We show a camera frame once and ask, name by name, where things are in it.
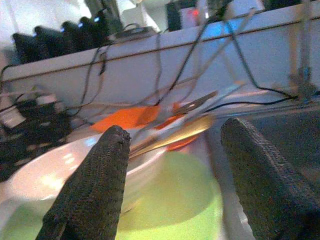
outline lime green dish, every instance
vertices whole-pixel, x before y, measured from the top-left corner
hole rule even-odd
[[[134,208],[120,216],[116,240],[215,240],[222,227],[219,185],[199,160],[168,152],[162,169],[143,190]],[[42,216],[28,204],[20,206],[0,240],[34,240]]]

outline red light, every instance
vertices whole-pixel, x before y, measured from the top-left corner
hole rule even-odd
[[[199,11],[196,9],[192,12],[192,15],[197,17],[199,15]]]

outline white bowl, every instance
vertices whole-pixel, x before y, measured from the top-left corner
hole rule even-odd
[[[135,130],[128,130],[128,132],[132,136]],[[146,131],[140,139],[153,132],[153,130]],[[46,200],[48,206],[45,205],[44,209],[39,209],[39,206],[34,208],[41,214],[45,213],[59,194],[66,179],[81,164],[100,136],[101,134],[97,134],[68,143],[35,158],[8,180],[5,187],[6,195],[15,200],[27,202]],[[165,150],[165,148],[159,148],[129,162],[121,208],[122,213],[132,208],[140,197],[142,188],[146,187],[148,182],[157,175],[161,164],[158,159]]]

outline green plate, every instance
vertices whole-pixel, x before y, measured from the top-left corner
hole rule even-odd
[[[121,215],[116,240],[218,237],[222,196],[217,181],[197,158],[179,152],[166,153],[161,172],[153,181],[134,208]],[[28,204],[20,206],[3,229],[0,240],[34,240],[42,226],[41,219]]]

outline gold utensil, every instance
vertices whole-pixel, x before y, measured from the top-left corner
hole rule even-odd
[[[176,143],[183,139],[187,139],[189,137],[202,133],[205,130],[209,129],[214,122],[215,117],[213,115],[205,115],[199,117],[198,119],[193,120],[189,124],[182,126],[181,129],[172,133],[168,137],[165,137],[164,139],[159,139],[158,141],[151,143],[150,145],[147,145],[146,147],[129,154],[129,158],[134,158],[141,154],[148,153],[152,150]]]

